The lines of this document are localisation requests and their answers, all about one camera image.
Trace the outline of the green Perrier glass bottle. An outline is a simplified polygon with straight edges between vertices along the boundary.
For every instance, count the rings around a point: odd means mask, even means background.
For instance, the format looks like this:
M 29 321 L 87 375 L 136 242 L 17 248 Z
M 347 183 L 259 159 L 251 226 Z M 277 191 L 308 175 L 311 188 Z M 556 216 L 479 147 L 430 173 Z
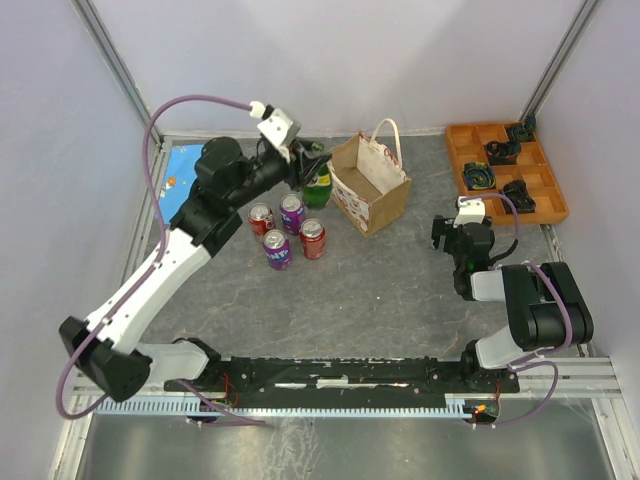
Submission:
M 321 210 L 328 203 L 332 189 L 332 177 L 329 170 L 331 153 L 324 151 L 324 145 L 311 140 L 303 140 L 302 145 L 311 160 L 305 161 L 304 178 L 306 184 L 303 188 L 303 201 L 309 210 Z

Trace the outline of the purple Fanta can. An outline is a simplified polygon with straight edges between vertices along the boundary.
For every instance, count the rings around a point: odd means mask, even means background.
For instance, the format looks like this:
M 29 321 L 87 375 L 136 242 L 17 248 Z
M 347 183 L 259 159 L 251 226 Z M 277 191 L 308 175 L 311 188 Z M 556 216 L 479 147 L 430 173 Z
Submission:
M 279 204 L 283 228 L 291 235 L 298 235 L 301 224 L 306 220 L 306 210 L 300 195 L 289 193 L 282 197 Z
M 284 270 L 292 263 L 289 238 L 279 230 L 269 230 L 262 240 L 264 253 L 269 266 L 275 270 Z

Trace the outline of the red Coke can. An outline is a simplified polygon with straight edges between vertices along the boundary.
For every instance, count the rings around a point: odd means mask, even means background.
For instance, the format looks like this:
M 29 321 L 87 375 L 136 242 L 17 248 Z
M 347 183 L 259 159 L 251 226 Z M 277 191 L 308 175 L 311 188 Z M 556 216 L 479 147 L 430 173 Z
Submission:
M 317 219 L 305 220 L 299 230 L 304 256 L 315 260 L 325 253 L 326 231 L 323 224 Z
M 274 213 L 265 203 L 256 203 L 250 207 L 248 222 L 258 242 L 262 242 L 264 235 L 275 229 Z

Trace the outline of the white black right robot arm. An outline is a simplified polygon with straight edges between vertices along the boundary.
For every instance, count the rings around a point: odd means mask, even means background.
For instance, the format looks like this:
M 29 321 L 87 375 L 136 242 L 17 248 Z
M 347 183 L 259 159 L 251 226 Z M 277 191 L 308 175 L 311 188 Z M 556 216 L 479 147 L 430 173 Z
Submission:
M 507 325 L 470 342 L 461 355 L 459 379 L 472 391 L 491 384 L 495 372 L 517 371 L 533 359 L 586 344 L 594 334 L 591 313 L 566 263 L 502 265 L 518 238 L 505 252 L 492 253 L 495 234 L 487 197 L 458 197 L 456 216 L 435 216 L 431 231 L 433 247 L 453 259 L 456 293 L 466 301 L 506 307 Z

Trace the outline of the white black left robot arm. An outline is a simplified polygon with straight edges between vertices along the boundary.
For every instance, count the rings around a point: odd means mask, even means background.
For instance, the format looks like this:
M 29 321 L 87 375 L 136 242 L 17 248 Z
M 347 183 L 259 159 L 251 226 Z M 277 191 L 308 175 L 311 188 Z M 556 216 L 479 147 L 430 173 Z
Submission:
M 140 339 L 180 286 L 206 265 L 242 224 L 239 210 L 277 184 L 306 186 L 331 158 L 299 138 L 297 121 L 279 108 L 259 104 L 261 145 L 247 158 L 240 144 L 218 137 L 202 148 L 187 200 L 139 269 L 86 319 L 67 318 L 59 333 L 73 364 L 117 402 L 147 383 L 189 380 L 209 390 L 221 378 L 219 354 L 197 339 L 146 345 Z

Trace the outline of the canvas bag with cat print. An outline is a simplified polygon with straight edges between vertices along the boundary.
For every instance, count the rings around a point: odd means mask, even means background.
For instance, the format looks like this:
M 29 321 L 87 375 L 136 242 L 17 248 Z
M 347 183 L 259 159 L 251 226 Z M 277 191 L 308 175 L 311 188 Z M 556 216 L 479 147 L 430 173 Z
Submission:
M 393 119 L 383 119 L 370 136 L 360 132 L 335 147 L 329 171 L 334 202 L 364 237 L 404 214 L 411 178 Z

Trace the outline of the blue yellow rolled sock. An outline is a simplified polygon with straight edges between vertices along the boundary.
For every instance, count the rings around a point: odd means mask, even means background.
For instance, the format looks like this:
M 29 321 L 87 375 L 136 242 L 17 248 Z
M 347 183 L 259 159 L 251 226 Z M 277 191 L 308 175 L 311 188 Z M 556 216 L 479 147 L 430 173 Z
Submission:
M 496 187 L 495 173 L 488 163 L 465 163 L 462 170 L 462 178 L 469 191 L 485 191 Z

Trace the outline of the black rolled sock lower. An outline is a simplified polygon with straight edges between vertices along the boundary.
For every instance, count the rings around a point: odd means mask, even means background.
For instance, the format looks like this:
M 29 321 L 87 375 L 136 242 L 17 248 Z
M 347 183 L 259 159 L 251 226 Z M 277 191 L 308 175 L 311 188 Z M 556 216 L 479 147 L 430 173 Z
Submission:
M 536 202 L 530 196 L 524 180 L 516 179 L 505 184 L 500 193 L 509 199 L 509 202 L 503 201 L 507 213 L 512 212 L 511 206 L 515 207 L 518 214 L 535 212 Z

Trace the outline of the black rolled sock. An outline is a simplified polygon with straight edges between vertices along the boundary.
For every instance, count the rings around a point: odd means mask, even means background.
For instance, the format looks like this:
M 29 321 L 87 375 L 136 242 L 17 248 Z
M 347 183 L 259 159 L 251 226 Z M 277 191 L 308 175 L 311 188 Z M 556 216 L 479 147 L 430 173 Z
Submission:
M 511 206 L 515 207 L 518 214 L 535 212 L 536 202 L 530 196 L 524 180 L 516 179 L 505 184 L 500 193 L 509 199 L 509 202 L 503 201 L 507 213 L 512 212 Z
M 521 153 L 521 144 L 517 140 L 490 141 L 484 146 L 484 150 L 491 166 L 515 165 Z

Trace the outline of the wooden compartment tray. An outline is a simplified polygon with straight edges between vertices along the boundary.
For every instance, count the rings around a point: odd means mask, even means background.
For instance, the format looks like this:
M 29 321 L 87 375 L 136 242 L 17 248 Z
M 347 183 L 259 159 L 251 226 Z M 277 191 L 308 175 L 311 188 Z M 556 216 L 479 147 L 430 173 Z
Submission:
M 461 196 L 471 195 L 463 178 L 468 163 L 487 163 L 485 145 L 491 141 L 506 142 L 509 122 L 451 124 L 445 129 L 445 140 L 456 186 Z M 532 213 L 519 216 L 525 225 L 559 224 L 569 215 L 569 208 L 556 177 L 537 138 L 521 144 L 521 152 L 513 165 L 493 168 L 496 185 L 493 193 L 514 180 L 525 182 L 529 195 L 536 203 Z

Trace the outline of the black rolled sock centre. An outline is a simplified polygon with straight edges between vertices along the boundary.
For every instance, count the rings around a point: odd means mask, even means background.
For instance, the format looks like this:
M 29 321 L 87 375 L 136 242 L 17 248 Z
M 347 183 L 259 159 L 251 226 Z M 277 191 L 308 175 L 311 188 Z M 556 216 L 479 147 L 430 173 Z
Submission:
M 484 150 L 491 166 L 515 165 L 521 153 L 521 144 L 517 140 L 490 141 L 484 146 Z

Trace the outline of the blue patterned cloth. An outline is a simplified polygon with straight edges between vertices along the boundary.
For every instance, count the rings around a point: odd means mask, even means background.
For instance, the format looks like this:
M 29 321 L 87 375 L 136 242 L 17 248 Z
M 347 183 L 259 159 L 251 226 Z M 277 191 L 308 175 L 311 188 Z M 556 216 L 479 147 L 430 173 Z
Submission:
M 202 143 L 171 148 L 159 197 L 159 206 L 166 225 L 190 193 L 196 179 L 195 163 L 201 156 L 202 148 Z

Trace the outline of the dark patterned sock top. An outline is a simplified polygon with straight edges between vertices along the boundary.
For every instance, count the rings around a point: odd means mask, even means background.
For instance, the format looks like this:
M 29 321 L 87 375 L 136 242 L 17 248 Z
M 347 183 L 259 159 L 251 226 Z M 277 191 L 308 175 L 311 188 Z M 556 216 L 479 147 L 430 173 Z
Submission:
M 505 131 L 510 142 L 526 143 L 534 141 L 534 126 L 518 123 L 506 126 Z

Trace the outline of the aluminium frame rail front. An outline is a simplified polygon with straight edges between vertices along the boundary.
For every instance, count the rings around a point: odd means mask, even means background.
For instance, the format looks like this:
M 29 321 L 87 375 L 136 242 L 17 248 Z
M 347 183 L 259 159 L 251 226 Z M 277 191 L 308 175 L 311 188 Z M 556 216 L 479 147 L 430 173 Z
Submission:
M 269 390 L 383 389 L 439 395 L 544 394 L 555 384 L 562 394 L 618 395 L 621 389 L 606 358 L 537 358 L 529 370 L 472 369 L 462 361 L 400 359 L 218 359 L 192 385 L 201 392 L 235 390 L 243 398 Z

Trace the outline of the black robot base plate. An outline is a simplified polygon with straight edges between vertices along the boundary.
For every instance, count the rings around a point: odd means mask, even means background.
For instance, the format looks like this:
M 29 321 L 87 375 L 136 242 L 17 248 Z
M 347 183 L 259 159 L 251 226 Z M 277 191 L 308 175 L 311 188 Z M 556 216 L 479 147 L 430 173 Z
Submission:
M 257 417 L 456 417 L 465 415 L 467 400 L 520 390 L 507 369 L 430 357 L 231 357 L 190 384 L 238 415 Z

